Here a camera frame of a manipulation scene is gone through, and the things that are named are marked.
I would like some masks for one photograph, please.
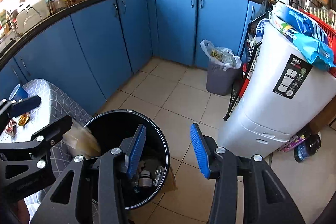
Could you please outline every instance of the checkered tablecloth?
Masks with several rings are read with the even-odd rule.
[[[49,123],[58,118],[70,115],[78,123],[84,126],[92,117],[73,99],[65,94],[58,87],[44,79],[35,79],[25,85],[23,88],[29,97],[38,95],[41,97],[41,105],[30,111],[30,120],[23,127],[16,127],[14,137],[2,132],[0,142],[26,142],[30,141],[32,134],[44,128]],[[51,149],[51,165],[56,178],[72,160],[68,146],[62,141],[57,143]],[[39,191],[25,198],[31,218],[39,207],[43,197],[50,187]],[[92,205],[94,219],[97,218],[97,205]]]

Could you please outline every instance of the black product label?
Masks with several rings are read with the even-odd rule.
[[[291,54],[273,92],[292,99],[306,79],[312,65]]]

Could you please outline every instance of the blue plastic bowl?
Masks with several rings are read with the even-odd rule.
[[[28,93],[24,90],[24,88],[18,84],[10,94],[9,100],[19,101],[20,99],[26,99],[28,97]]]

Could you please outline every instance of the blue cabinet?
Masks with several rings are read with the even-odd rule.
[[[86,61],[106,99],[132,75],[116,4],[106,0],[71,15]]]
[[[158,19],[156,15],[156,0],[147,0],[149,25],[151,31],[152,50],[154,56],[159,56]]]
[[[197,0],[156,0],[161,58],[193,64],[196,8]]]
[[[87,19],[87,26],[91,20],[99,19]],[[106,101],[69,16],[33,38],[15,55],[15,60],[28,81],[42,78],[53,83],[91,115]]]
[[[253,19],[255,19],[255,15],[258,12],[260,6],[261,5],[258,4],[258,3],[255,3],[253,1],[249,1],[249,5],[248,5],[248,8],[247,8],[247,15],[246,15],[246,20],[245,20],[245,25],[244,25],[243,36],[241,38],[241,44],[240,44],[240,47],[239,47],[239,55],[241,54],[241,51],[243,49],[243,45],[245,43],[245,37],[246,37],[247,27],[248,27],[249,23]],[[245,55],[245,53],[243,53],[243,55],[241,57],[241,61],[243,63],[246,62],[246,55]]]
[[[9,99],[14,87],[18,84],[24,85],[27,83],[26,78],[22,74],[14,58],[0,71],[0,100]]]
[[[152,57],[147,0],[117,0],[126,48],[133,72]]]
[[[248,0],[198,0],[195,66],[208,67],[208,57],[200,47],[202,40],[238,54],[242,40]]]

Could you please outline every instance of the tile floor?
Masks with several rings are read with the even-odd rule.
[[[152,202],[129,212],[136,224],[206,223],[215,187],[199,172],[190,142],[189,127],[199,124],[203,134],[217,137],[230,96],[206,91],[207,73],[181,64],[151,59],[100,110],[133,109],[160,127],[170,150],[177,190],[157,195]],[[336,131],[326,128],[322,148],[304,163],[293,153],[275,152],[272,168],[301,211],[306,224],[313,223],[336,189]],[[243,222],[243,183],[238,177],[236,223]]]

